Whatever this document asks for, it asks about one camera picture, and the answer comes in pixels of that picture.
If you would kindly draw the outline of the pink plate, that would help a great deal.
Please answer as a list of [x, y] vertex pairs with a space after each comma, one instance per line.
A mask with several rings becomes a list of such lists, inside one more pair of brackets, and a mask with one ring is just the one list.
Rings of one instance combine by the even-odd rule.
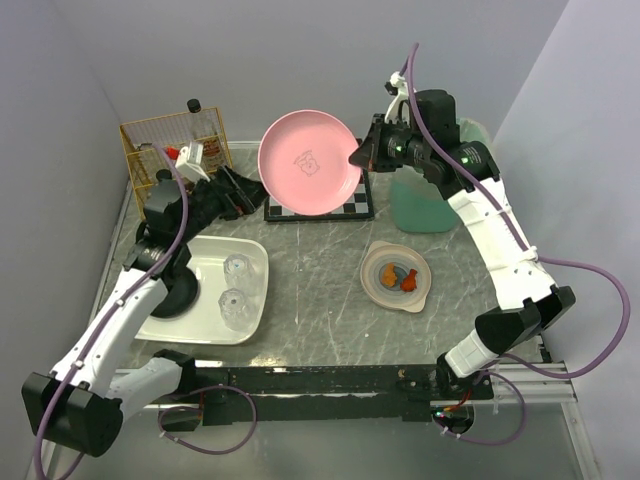
[[258, 172], [269, 195], [284, 208], [320, 216], [342, 206], [356, 191], [362, 170], [349, 163], [358, 148], [350, 129], [318, 110], [299, 110], [264, 133]]

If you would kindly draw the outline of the clear plastic cup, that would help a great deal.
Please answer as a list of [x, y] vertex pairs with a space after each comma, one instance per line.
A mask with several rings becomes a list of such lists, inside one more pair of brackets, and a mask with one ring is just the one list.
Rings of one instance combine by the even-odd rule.
[[240, 333], [253, 331], [258, 324], [258, 306], [244, 291], [231, 288], [223, 291], [218, 300], [221, 318], [227, 328]]
[[229, 288], [256, 295], [260, 280], [252, 260], [244, 254], [232, 254], [223, 263], [224, 277]]

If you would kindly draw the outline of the black round plate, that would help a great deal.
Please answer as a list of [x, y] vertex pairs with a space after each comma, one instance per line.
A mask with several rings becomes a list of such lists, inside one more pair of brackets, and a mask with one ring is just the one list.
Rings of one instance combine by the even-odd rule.
[[184, 314], [199, 295], [199, 282], [195, 273], [187, 267], [168, 289], [164, 300], [152, 311], [151, 316], [169, 319]]

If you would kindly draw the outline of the clear bottle red label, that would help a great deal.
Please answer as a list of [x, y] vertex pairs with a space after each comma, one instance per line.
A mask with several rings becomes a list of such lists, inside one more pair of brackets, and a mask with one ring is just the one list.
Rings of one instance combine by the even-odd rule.
[[198, 99], [188, 100], [187, 108], [191, 117], [192, 138], [203, 146], [204, 169], [213, 171], [224, 163], [215, 124]]

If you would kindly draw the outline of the black cap pepper shaker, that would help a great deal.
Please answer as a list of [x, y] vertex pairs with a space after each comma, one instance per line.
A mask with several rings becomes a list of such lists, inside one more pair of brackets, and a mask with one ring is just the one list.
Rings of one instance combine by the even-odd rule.
[[172, 173], [168, 169], [161, 169], [156, 173], [156, 179], [159, 183], [172, 180]]

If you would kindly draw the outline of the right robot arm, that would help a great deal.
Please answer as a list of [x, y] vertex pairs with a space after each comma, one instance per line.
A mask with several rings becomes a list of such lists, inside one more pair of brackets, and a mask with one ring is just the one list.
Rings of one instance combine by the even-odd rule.
[[421, 171], [471, 235], [494, 284], [498, 305], [437, 360], [441, 388], [468, 383], [483, 367], [555, 323], [576, 302], [538, 260], [506, 198], [490, 148], [464, 141], [454, 98], [444, 90], [414, 96], [390, 86], [386, 114], [374, 115], [349, 162], [369, 172]]

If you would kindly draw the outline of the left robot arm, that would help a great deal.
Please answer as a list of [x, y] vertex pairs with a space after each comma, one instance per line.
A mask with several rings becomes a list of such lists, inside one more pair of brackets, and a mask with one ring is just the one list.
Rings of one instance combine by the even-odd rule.
[[75, 346], [48, 374], [32, 373], [21, 394], [36, 442], [49, 440], [92, 457], [103, 455], [133, 413], [165, 395], [189, 395], [193, 357], [163, 349], [131, 379], [114, 377], [142, 324], [169, 318], [195, 302], [199, 284], [188, 244], [217, 219], [254, 213], [267, 192], [229, 167], [192, 187], [160, 170], [143, 207], [135, 243], [114, 290]]

